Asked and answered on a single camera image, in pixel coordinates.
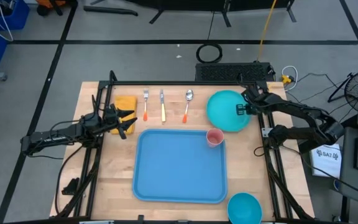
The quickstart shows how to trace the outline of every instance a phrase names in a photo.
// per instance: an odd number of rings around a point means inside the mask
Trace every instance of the teal bowl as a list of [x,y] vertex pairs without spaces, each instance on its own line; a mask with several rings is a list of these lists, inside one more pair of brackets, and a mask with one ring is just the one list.
[[233,224],[259,224],[262,221],[262,207],[254,196],[241,192],[230,198],[227,215]]
[[249,123],[250,116],[237,115],[238,104],[247,104],[240,93],[232,90],[217,91],[207,102],[207,117],[213,126],[223,131],[241,131]]

